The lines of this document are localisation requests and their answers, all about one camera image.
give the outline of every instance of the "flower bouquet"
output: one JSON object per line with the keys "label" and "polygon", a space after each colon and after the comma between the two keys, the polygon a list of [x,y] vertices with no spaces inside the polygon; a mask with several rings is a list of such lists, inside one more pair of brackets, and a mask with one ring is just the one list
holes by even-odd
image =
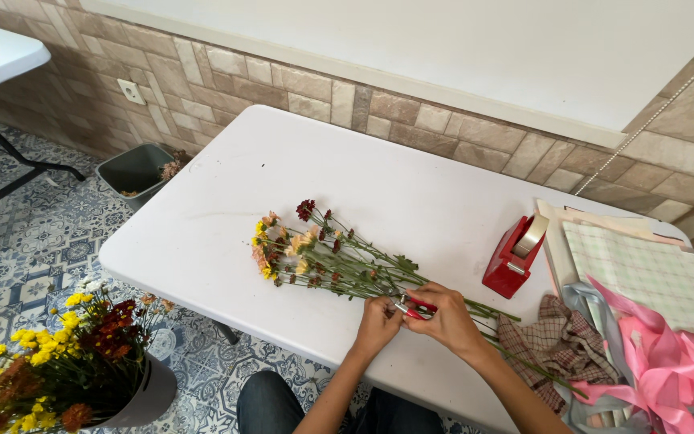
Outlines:
{"label": "flower bouquet", "polygon": [[[299,232],[280,224],[275,212],[261,218],[256,224],[256,233],[251,238],[252,258],[265,279],[272,280],[276,287],[283,283],[307,288],[323,288],[339,296],[368,298],[386,295],[387,291],[404,293],[409,287],[419,287],[429,280],[420,276],[419,265],[405,255],[388,255],[365,241],[355,231],[339,222],[329,209],[325,213],[315,207],[314,200],[305,200],[296,207],[298,217],[314,225],[305,232]],[[499,311],[486,304],[465,299],[471,316],[497,318],[505,315],[511,320],[521,321],[519,317]],[[433,312],[419,308],[420,313],[433,315]],[[495,329],[487,324],[486,328]],[[515,358],[546,378],[582,394],[566,381],[545,371],[528,361],[516,358],[502,348],[495,336],[481,332],[490,343],[508,358]]]}
{"label": "flower bouquet", "polygon": [[0,344],[0,432],[76,432],[99,425],[133,398],[145,371],[152,326],[174,304],[146,294],[113,303],[105,283],[84,280],[53,308],[63,330],[18,330]]}

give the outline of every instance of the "person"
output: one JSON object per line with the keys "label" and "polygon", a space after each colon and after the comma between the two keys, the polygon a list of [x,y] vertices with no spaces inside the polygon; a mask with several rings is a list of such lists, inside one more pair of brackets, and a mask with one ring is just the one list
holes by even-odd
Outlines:
{"label": "person", "polygon": [[[407,292],[437,306],[436,314],[429,321],[417,320],[395,309],[389,297],[366,299],[352,348],[306,416],[280,375],[274,371],[253,374],[237,402],[240,434],[336,433],[363,373],[400,327],[437,340],[475,369],[521,434],[572,432],[487,343],[470,318],[462,294],[432,282]],[[346,432],[440,434],[443,426],[434,411],[374,388]]]}

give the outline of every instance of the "electrical outlet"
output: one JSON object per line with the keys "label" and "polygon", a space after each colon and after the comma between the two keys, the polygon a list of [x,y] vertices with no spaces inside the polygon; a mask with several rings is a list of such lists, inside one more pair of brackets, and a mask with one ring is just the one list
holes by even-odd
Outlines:
{"label": "electrical outlet", "polygon": [[125,94],[128,100],[136,104],[141,104],[142,106],[147,105],[147,102],[141,96],[141,91],[138,90],[138,85],[134,84],[132,81],[122,80],[121,78],[116,79],[120,83],[122,88],[122,93]]}

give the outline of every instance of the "white wall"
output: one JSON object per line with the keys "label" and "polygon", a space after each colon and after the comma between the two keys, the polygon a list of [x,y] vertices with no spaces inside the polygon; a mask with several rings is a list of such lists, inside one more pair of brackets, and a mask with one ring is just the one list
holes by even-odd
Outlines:
{"label": "white wall", "polygon": [[[209,42],[231,48],[247,50],[231,45],[242,39],[271,43],[276,50],[271,53],[277,57],[251,53],[334,74],[322,64],[302,64],[308,61],[300,55],[293,56],[298,62],[286,58],[291,53],[313,54],[320,63],[340,63],[338,75],[399,92],[408,90],[400,84],[404,80],[416,82],[416,87],[427,84],[427,95],[413,95],[468,110],[474,107],[452,102],[472,98],[483,106],[486,101],[497,108],[484,113],[490,109],[477,105],[475,111],[523,124],[534,122],[527,122],[527,116],[545,118],[551,126],[545,129],[557,133],[562,132],[553,131],[553,123],[621,131],[694,56],[693,0],[82,0],[82,4],[194,37],[214,30],[223,36],[218,37],[220,42]],[[372,83],[376,70],[393,79]],[[446,93],[458,98],[443,96]]]}

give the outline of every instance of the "tape roll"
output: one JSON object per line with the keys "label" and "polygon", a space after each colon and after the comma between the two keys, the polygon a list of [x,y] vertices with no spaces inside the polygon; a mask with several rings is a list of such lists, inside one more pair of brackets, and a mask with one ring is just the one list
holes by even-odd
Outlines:
{"label": "tape roll", "polygon": [[529,252],[540,242],[540,238],[545,234],[547,225],[550,222],[550,220],[540,215],[540,213],[535,212],[535,219],[532,220],[532,224],[529,225],[529,229],[527,229],[527,232],[521,237],[521,240],[518,240],[513,247],[513,254],[521,259],[526,258]]}

